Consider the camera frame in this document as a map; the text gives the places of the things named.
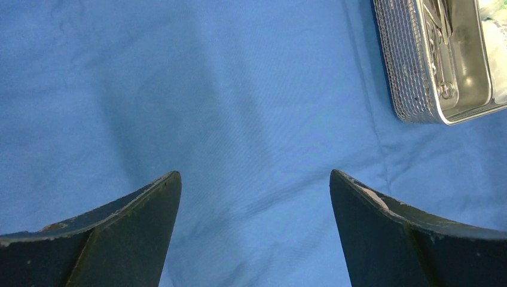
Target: perforated metal side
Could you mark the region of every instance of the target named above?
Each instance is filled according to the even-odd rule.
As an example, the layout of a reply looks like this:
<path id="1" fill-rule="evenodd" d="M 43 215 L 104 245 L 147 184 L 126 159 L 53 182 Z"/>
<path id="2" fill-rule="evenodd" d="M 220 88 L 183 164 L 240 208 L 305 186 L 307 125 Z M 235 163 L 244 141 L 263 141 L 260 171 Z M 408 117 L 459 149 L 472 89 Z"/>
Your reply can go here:
<path id="1" fill-rule="evenodd" d="M 441 123 L 416 1 L 373 0 L 384 60 L 398 117 L 408 123 Z"/>

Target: stainless steel tray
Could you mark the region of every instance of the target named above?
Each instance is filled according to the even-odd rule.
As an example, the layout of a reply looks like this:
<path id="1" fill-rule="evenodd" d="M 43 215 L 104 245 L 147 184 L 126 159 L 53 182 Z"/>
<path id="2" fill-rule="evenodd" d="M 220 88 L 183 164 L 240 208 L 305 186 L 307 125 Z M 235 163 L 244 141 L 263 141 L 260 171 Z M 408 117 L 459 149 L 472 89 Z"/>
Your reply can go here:
<path id="1" fill-rule="evenodd" d="M 492 101 L 476 0 L 373 3 L 402 121 L 452 125 L 507 108 Z"/>

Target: blue cloth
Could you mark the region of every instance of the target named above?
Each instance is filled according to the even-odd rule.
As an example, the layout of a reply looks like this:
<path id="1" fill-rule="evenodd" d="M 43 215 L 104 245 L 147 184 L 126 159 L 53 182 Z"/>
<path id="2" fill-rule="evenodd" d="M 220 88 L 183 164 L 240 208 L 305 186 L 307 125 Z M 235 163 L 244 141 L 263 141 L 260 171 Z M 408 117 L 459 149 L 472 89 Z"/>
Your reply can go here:
<path id="1" fill-rule="evenodd" d="M 0 1 L 0 233 L 178 170 L 161 286 L 349 286 L 332 169 L 507 230 L 506 123 L 400 122 L 369 0 Z"/>

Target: dark object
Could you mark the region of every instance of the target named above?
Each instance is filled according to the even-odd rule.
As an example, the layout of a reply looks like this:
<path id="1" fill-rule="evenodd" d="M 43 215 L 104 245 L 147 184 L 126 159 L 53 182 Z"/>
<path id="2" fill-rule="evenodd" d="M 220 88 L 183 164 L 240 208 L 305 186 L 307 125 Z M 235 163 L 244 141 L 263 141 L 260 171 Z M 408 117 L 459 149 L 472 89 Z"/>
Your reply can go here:
<path id="1" fill-rule="evenodd" d="M 330 187 L 353 286 L 507 286 L 507 233 L 428 214 L 337 170 Z"/>
<path id="2" fill-rule="evenodd" d="M 180 195 L 170 172 L 39 232 L 0 236 L 0 286 L 158 286 Z"/>

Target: wire mesh basket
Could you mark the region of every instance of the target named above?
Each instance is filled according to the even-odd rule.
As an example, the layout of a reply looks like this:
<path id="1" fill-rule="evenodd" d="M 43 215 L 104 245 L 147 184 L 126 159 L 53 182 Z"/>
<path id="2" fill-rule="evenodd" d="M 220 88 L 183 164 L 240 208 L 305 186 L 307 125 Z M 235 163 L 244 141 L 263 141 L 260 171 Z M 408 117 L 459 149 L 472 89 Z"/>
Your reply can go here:
<path id="1" fill-rule="evenodd" d="M 397 116 L 457 124 L 495 104 L 476 0 L 373 0 Z"/>

